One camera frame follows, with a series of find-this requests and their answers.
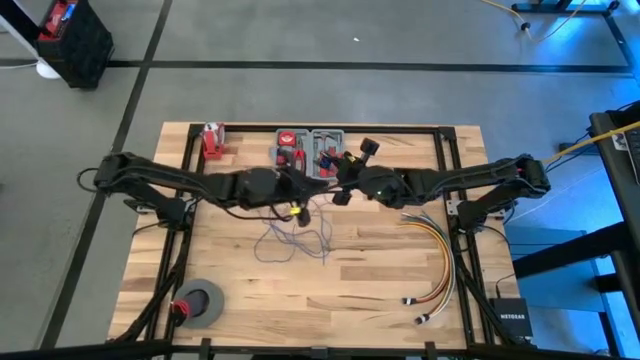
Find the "wire connector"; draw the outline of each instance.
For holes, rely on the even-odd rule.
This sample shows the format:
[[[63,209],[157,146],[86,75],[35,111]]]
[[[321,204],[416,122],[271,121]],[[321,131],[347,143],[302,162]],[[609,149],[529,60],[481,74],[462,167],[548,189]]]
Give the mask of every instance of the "wire connector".
[[[430,319],[429,314],[422,314],[418,316],[415,320],[413,320],[413,322],[416,323],[416,325],[422,325],[427,321],[429,321],[429,319]]]
[[[402,303],[405,305],[414,305],[418,303],[416,298],[402,298]]]

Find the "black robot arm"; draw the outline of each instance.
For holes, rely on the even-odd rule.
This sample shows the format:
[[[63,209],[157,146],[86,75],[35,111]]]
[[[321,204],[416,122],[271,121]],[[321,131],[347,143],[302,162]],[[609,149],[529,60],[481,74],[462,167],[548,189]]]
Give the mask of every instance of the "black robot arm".
[[[105,157],[94,178],[94,185],[106,194],[125,193],[131,196],[134,201],[128,202],[129,206],[155,210],[160,222],[174,229],[186,226],[191,203],[166,197],[150,184],[191,193],[194,199],[204,199],[225,210],[236,206],[249,210],[281,203],[295,204],[300,209],[296,215],[300,226],[306,226],[310,221],[309,199],[334,188],[341,188],[333,198],[336,205],[347,205],[351,191],[357,189],[370,200],[400,209],[432,201],[443,191],[498,185],[482,198],[457,206],[459,227],[463,230],[471,230],[484,223],[491,212],[508,209],[517,198],[539,198],[550,190],[542,164],[529,155],[451,171],[367,167],[367,160],[377,148],[377,143],[365,139],[361,145],[361,157],[349,152],[342,157],[323,154],[319,165],[326,168],[334,165],[338,169],[338,183],[332,186],[326,181],[308,178],[292,167],[250,168],[202,175],[157,164],[131,153]]]
[[[204,199],[225,210],[236,206],[249,210],[281,203],[295,204],[301,207],[296,215],[300,226],[306,226],[310,221],[306,209],[309,198],[328,186],[326,181],[308,178],[291,167],[202,175],[154,163],[132,153],[106,156],[93,183],[98,191],[108,195],[124,193],[131,196],[134,201],[126,202],[127,205],[134,209],[154,210],[163,226],[176,230],[186,226],[193,201],[166,197],[150,184],[191,193],[194,199]]]

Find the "wooden tabletop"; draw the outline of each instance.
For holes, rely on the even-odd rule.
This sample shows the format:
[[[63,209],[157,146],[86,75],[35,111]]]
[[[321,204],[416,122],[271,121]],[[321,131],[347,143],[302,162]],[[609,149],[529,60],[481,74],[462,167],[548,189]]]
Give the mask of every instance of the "wooden tabletop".
[[[189,123],[165,123],[154,160],[179,167],[188,128]],[[456,132],[462,166],[486,163],[480,128],[458,126]],[[365,136],[380,143],[376,156],[370,160],[372,165],[437,169],[431,136],[346,134],[346,149],[359,153]],[[270,166],[269,148],[274,142],[274,133],[227,133],[228,151],[222,160],[207,162],[205,173]],[[452,168],[448,146],[445,153],[448,167]],[[474,189],[468,194],[474,199],[487,190]],[[210,337],[213,344],[221,346],[422,348],[425,341],[434,341],[442,349],[465,347],[457,293],[442,313],[420,326],[414,325],[413,319],[436,302],[414,306],[400,302],[402,297],[428,293],[442,276],[444,259],[431,235],[398,227],[401,211],[367,201],[357,191],[347,207],[329,204],[330,199],[322,196],[314,200],[333,230],[331,252],[324,264],[322,259],[301,251],[288,262],[260,262],[254,245],[267,231],[267,225],[234,219],[206,202],[198,205],[185,280],[204,278],[218,284],[225,293],[225,308],[208,329],[178,328],[175,344],[196,345],[202,337]],[[423,209],[446,228],[441,199]],[[241,215],[257,213],[234,211]],[[407,207],[402,212],[417,214],[419,210]],[[155,221],[154,215],[143,215],[138,226]],[[316,213],[305,230],[319,230],[321,223]],[[504,230],[497,220],[488,220],[487,225]],[[289,230],[291,226],[283,225]],[[133,239],[109,337],[121,334],[151,298],[165,234],[166,230],[153,228]],[[479,233],[476,238],[485,288],[488,296],[494,296],[495,282],[513,273],[508,246],[493,232]],[[299,236],[298,240],[312,249],[319,248],[317,237]],[[268,234],[255,252],[263,260],[282,260],[289,256],[291,248]],[[515,279],[502,281],[500,291],[503,296],[518,296]],[[478,308],[473,297],[469,298],[474,333],[481,342]],[[165,322],[166,316],[162,315],[161,329]]]

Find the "yellow cable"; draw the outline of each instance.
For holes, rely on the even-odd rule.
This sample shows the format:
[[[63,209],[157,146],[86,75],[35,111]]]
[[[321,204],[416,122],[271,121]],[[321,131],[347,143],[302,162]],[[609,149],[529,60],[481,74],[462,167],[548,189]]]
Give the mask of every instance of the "yellow cable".
[[[442,236],[440,236],[440,234],[437,231],[435,231],[434,229],[431,229],[430,227],[428,227],[425,224],[421,224],[421,223],[417,223],[417,222],[406,222],[406,223],[401,224],[400,226],[401,227],[414,226],[414,227],[421,228],[421,229],[426,230],[427,232],[429,232],[431,235],[433,235],[436,238],[436,240],[438,240],[438,247],[440,248],[440,251],[442,251],[442,256],[444,257],[444,274],[442,276],[442,280],[440,281],[438,286],[436,286],[436,288],[433,291],[431,291],[429,294],[427,294],[425,296],[421,296],[421,297],[416,298],[416,300],[430,297],[436,291],[440,291],[441,290],[441,286],[440,285],[442,283],[444,283],[445,281],[447,281],[449,279],[449,277],[451,276],[450,266],[451,266],[451,262],[453,261],[453,259],[449,258],[449,252],[446,249],[447,242],[446,242],[446,240],[444,240],[444,238]]]
[[[619,128],[619,129],[611,130],[611,131],[608,131],[608,132],[606,132],[606,133],[604,133],[602,135],[598,135],[596,137],[592,137],[591,139],[587,139],[587,140],[585,140],[583,142],[579,142],[579,143],[577,143],[577,144],[575,144],[575,145],[573,145],[571,147],[568,147],[568,148],[560,151],[559,153],[557,153],[557,154],[553,155],[552,157],[544,160],[543,162],[548,164],[548,163],[550,163],[550,162],[552,162],[552,161],[554,161],[554,160],[556,160],[558,158],[561,158],[561,157],[567,155],[568,153],[570,153],[570,152],[572,152],[572,151],[574,151],[576,149],[580,149],[581,147],[584,147],[584,146],[589,145],[589,144],[593,144],[594,142],[600,141],[602,139],[610,138],[613,135],[617,135],[617,134],[620,134],[620,133],[623,133],[623,132],[626,132],[626,131],[629,131],[629,130],[633,130],[633,129],[637,128],[637,127],[640,127],[640,121],[636,121],[631,125],[623,126],[623,127]]]
[[[495,3],[495,2],[493,2],[493,1],[491,1],[491,0],[480,0],[480,1],[482,1],[482,2],[483,2],[483,3],[485,3],[485,4],[489,4],[489,5],[491,5],[491,6],[495,6],[495,7],[499,8],[499,9],[502,9],[502,10],[504,10],[504,11],[507,11],[507,12],[511,13],[513,16],[518,17],[518,19],[520,19],[520,21],[522,21],[522,23],[523,23],[523,24],[524,24],[524,23],[527,23],[527,21],[526,21],[526,20],[525,20],[525,19],[524,19],[520,14],[518,14],[518,12],[517,12],[517,11],[515,11],[515,10],[513,10],[513,9],[510,9],[510,8],[508,8],[508,7],[504,6],[504,5],[501,5],[501,4],[498,4],[498,3]],[[562,22],[562,24],[560,24],[560,25],[559,25],[557,28],[555,28],[552,32],[550,32],[549,34],[547,34],[547,35],[543,36],[543,37],[542,37],[542,38],[540,38],[540,39],[534,39],[534,38],[533,38],[533,36],[531,36],[531,32],[529,31],[529,29],[525,29],[524,31],[527,33],[527,36],[529,36],[529,39],[531,39],[531,41],[533,41],[534,43],[538,43],[538,44],[539,44],[539,43],[541,43],[541,42],[543,42],[543,41],[547,40],[548,38],[552,37],[552,36],[553,36],[553,34],[555,34],[555,33],[557,33],[557,32],[558,32],[558,30],[562,29],[562,27],[563,27],[563,26],[565,26],[565,25],[569,22],[569,20],[571,20],[574,16],[576,16],[576,14],[578,13],[578,11],[582,10],[582,7],[583,7],[586,3],[587,3],[587,0],[582,0],[582,2],[580,3],[580,5],[578,5],[578,7],[576,7],[576,9],[571,13],[571,15],[569,15],[569,17],[568,17],[565,21],[563,21],[563,22]]]
[[[444,246],[448,246],[446,241],[444,240],[444,238],[442,236],[440,236],[440,234],[437,231],[435,231],[434,229],[431,229],[426,224],[409,222],[409,223],[403,224],[401,226],[415,226],[415,227],[427,230],[431,235],[434,235],[434,237],[436,239],[438,239],[439,243],[442,242],[442,244],[444,244]],[[451,262],[453,262],[454,260],[453,259],[449,259],[449,252],[446,251],[446,248],[441,248],[441,250],[442,250],[443,254],[445,255],[445,275],[447,275],[447,276],[443,276],[442,277],[442,281],[450,280],[450,277],[452,277],[453,274],[451,274],[451,271],[449,271],[449,266],[451,266]],[[429,314],[429,315],[434,314],[434,313],[436,313],[438,311],[438,309],[444,308],[444,306],[446,306],[445,302],[447,301],[447,294],[452,291],[453,283],[454,283],[453,281],[448,281],[447,282],[447,288],[446,288],[446,290],[444,292],[444,296],[442,296],[440,298],[440,302],[433,309],[431,309],[431,311],[429,311],[427,314]]]

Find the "wire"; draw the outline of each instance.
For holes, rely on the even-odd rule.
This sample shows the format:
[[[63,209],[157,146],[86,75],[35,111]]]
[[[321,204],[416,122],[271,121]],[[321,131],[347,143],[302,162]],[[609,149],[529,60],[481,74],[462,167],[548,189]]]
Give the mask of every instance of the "wire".
[[[500,288],[498,287],[498,285],[500,285],[500,281],[508,279],[508,278],[510,278],[510,277],[512,277],[514,275],[515,275],[515,273],[513,273],[511,275],[507,275],[505,277],[502,277],[502,278],[498,279],[498,281],[496,281],[496,296],[498,297],[498,299],[501,298],[501,296],[500,296]]]
[[[582,135],[579,139],[577,139],[576,141],[574,141],[571,145],[575,145],[577,143],[580,142],[580,140],[586,138],[587,136],[589,136],[589,132],[587,132],[586,134]],[[549,171],[549,168],[551,168],[551,166],[553,166],[553,164],[557,163],[558,161],[560,161],[562,157],[559,157],[555,160],[553,160],[552,162],[549,163],[549,165],[547,165],[547,167],[544,169],[545,172]]]
[[[305,254],[307,254],[310,257],[313,258],[317,258],[317,259],[322,259],[322,263],[325,263],[325,259],[327,257],[327,255],[329,254],[330,250],[330,241],[331,241],[331,237],[333,235],[333,227],[331,226],[331,223],[329,223],[328,220],[325,219],[324,217],[324,213],[322,212],[322,207],[329,204],[330,201],[328,201],[326,199],[326,197],[324,198],[325,203],[322,205],[318,205],[318,203],[313,200],[310,199],[310,201],[315,204],[316,208],[314,209],[314,211],[311,213],[311,216],[315,216],[316,213],[319,213],[320,215],[320,231],[318,232],[317,230],[307,230],[307,231],[303,231],[300,233],[296,233],[296,226],[294,225],[293,230],[291,232],[287,232],[285,230],[283,230],[282,228],[280,228],[278,225],[276,225],[276,223],[273,220],[270,221],[265,221],[264,223],[266,225],[268,225],[267,230],[260,236],[260,238],[258,238],[258,240],[256,241],[256,243],[253,246],[253,254],[254,257],[256,258],[256,260],[260,261],[260,262],[264,262],[264,263],[285,263],[290,261],[293,256],[295,255],[297,250],[300,250],[302,252],[304,252]],[[283,258],[283,259],[264,259],[262,258],[259,253],[258,253],[258,247],[260,245],[260,243],[266,238],[266,236],[273,232],[273,234],[275,235],[276,239],[285,244],[285,245],[291,245],[291,253]],[[307,235],[307,234],[313,234],[317,237],[318,242],[320,244],[320,249],[319,250],[313,250],[311,248],[309,248],[306,244],[300,242],[298,240],[299,237]]]
[[[133,231],[133,233],[131,233],[131,236],[132,236],[132,237],[133,237],[133,236],[136,236],[136,235],[138,235],[138,234],[139,234],[141,231],[143,231],[143,230],[146,230],[146,229],[152,228],[152,227],[154,227],[154,226],[160,226],[160,225],[162,225],[162,224],[164,224],[164,221],[158,221],[157,223],[153,223],[153,224],[149,224],[149,225],[145,225],[145,226],[139,227],[139,228],[135,229],[135,230]]]
[[[28,68],[28,67],[32,67],[32,66],[36,66],[36,65],[38,65],[37,62],[35,62],[33,64],[17,65],[17,66],[0,66],[0,70],[24,69],[24,68]]]
[[[451,243],[448,241],[447,235],[442,231],[442,228],[440,228],[440,226],[438,226],[438,224],[433,221],[433,219],[429,217],[424,210],[422,213],[423,215],[421,216],[403,213],[402,215],[405,223],[402,226],[414,226],[421,228],[429,232],[436,238],[436,240],[438,240],[439,246],[442,245],[440,248],[445,257],[445,271],[442,280],[431,293],[421,298],[405,298],[403,299],[403,302],[408,305],[425,303],[435,299],[443,292],[443,290],[444,296],[442,296],[438,304],[428,313],[422,314],[422,316],[416,318],[417,324],[422,324],[430,318],[438,315],[451,300],[451,295],[455,289],[455,263],[453,252],[451,250]]]
[[[271,212],[273,212],[273,215],[276,216],[276,218],[280,221],[291,221],[293,219],[293,216],[289,215],[289,216],[282,216],[280,214],[278,214],[278,212],[276,211],[276,208],[273,206],[273,204],[269,205],[269,209],[271,209]]]
[[[562,166],[562,165],[564,165],[564,164],[568,163],[569,161],[571,161],[571,160],[573,160],[573,159],[577,158],[578,156],[580,156],[580,155],[582,155],[582,154],[586,153],[587,151],[591,150],[591,148],[593,148],[594,146],[595,146],[595,145],[591,144],[591,145],[589,145],[589,146],[587,146],[587,147],[583,148],[583,149],[582,149],[582,150],[580,150],[579,152],[575,153],[572,157],[567,158],[567,159],[565,159],[565,160],[563,160],[563,161],[561,161],[561,162],[557,163],[555,166],[553,166],[553,167],[551,167],[551,168],[547,167],[547,168],[548,168],[548,169],[546,170],[546,171],[547,171],[547,174],[548,174],[548,173],[550,173],[551,171],[553,171],[553,170],[555,170],[555,169],[559,168],[560,166]]]
[[[438,247],[440,248],[440,251],[442,251],[442,256],[444,257],[444,273],[442,275],[442,278],[440,279],[440,282],[438,283],[438,285],[436,286],[436,288],[431,291],[429,294],[416,298],[416,303],[424,303],[427,301],[431,301],[433,299],[435,299],[441,292],[442,290],[444,290],[445,285],[448,283],[449,281],[449,277],[451,276],[450,274],[450,270],[451,270],[451,266],[450,266],[450,262],[453,261],[452,258],[450,258],[449,256],[447,256],[447,243],[446,241],[442,238],[442,236],[440,234],[438,234],[435,230],[427,227],[424,224],[421,223],[417,223],[417,222],[407,222],[403,225],[400,225],[401,227],[406,227],[406,226],[414,226],[414,227],[418,227],[421,228],[423,230],[426,230],[427,232],[429,232],[431,235],[433,235],[436,240],[438,240]]]
[[[222,207],[222,206],[221,206],[221,208],[222,208],[222,210],[223,210],[224,212],[226,212],[227,214],[229,214],[229,215],[233,216],[233,217],[234,217],[234,218],[236,218],[236,219],[240,219],[240,220],[280,220],[280,219],[281,219],[281,217],[240,216],[240,215],[237,215],[237,214],[232,213],[232,212],[231,212],[231,210],[229,210],[229,209],[227,209],[227,208],[224,208],[224,207]]]
[[[512,14],[513,16],[517,17],[518,19],[520,19],[520,21],[522,21],[522,24],[520,24],[520,29],[524,30],[527,33],[527,36],[529,37],[529,39],[531,41],[533,41],[536,44],[539,44],[545,40],[547,40],[548,38],[552,37],[555,33],[557,33],[560,29],[562,29],[568,22],[569,20],[573,19],[574,16],[576,16],[576,14],[578,13],[578,11],[582,10],[582,7],[584,7],[584,5],[587,3],[587,0],[582,0],[582,2],[580,3],[580,5],[578,5],[576,7],[576,9],[571,13],[571,15],[569,15],[568,18],[566,18],[562,24],[560,24],[558,27],[556,27],[553,31],[551,31],[549,34],[541,37],[540,39],[534,39],[533,36],[531,35],[531,31],[529,31],[529,27],[531,27],[531,24],[526,21],[520,14],[518,14],[517,11],[510,9],[504,5],[495,3],[493,1],[490,0],[480,0],[485,4],[489,4],[491,6],[495,6],[499,9],[502,9],[504,11],[509,12],[510,14]]]
[[[622,110],[622,109],[624,109],[624,108],[628,108],[629,106],[631,106],[631,105],[635,105],[635,104],[637,104],[638,102],[640,102],[640,100],[636,100],[636,101],[634,101],[634,102],[630,102],[630,103],[628,103],[628,104],[626,104],[626,105],[622,105],[622,106],[620,106],[619,108],[617,108],[617,109],[616,109],[616,111],[620,111],[620,110]]]
[[[86,168],[82,171],[80,171],[77,175],[76,175],[76,184],[78,184],[78,186],[80,187],[80,189],[84,190],[84,191],[88,191],[88,192],[92,192],[92,193],[97,193],[98,190],[97,189],[91,189],[88,188],[84,185],[82,185],[82,175],[84,175],[85,173],[89,172],[89,171],[98,171],[98,168]]]
[[[513,215],[515,215],[515,214],[516,214],[516,202],[512,201],[511,202],[511,214],[509,214],[507,219],[502,223],[502,226],[507,225],[509,223],[509,221],[511,221],[511,218],[513,218]]]
[[[483,228],[483,229],[489,229],[489,230],[495,232],[496,234],[502,236],[504,241],[507,243],[507,246],[509,246],[509,248],[511,248],[511,243],[509,242],[509,239],[507,239],[507,235],[505,235],[502,231],[494,228],[493,226],[489,226],[489,225],[481,225],[480,227]]]
[[[622,133],[627,132],[629,130],[633,130],[633,129],[637,128],[637,127],[640,127],[640,121],[636,121],[633,124],[629,124],[627,126],[623,126],[623,127],[618,128],[616,130],[607,131],[606,133],[604,133],[602,135],[594,136],[591,139],[587,139],[587,140],[579,142],[579,143],[577,143],[577,144],[575,144],[573,146],[570,146],[570,147],[560,151],[559,153],[553,155],[552,157],[544,160],[544,162],[547,163],[547,164],[551,163],[555,159],[558,159],[558,158],[560,158],[562,156],[565,156],[565,155],[567,155],[568,153],[570,153],[572,151],[580,149],[581,147],[587,146],[589,144],[593,144],[596,141],[600,141],[602,139],[608,139],[608,138],[612,137],[613,135],[622,134]]]

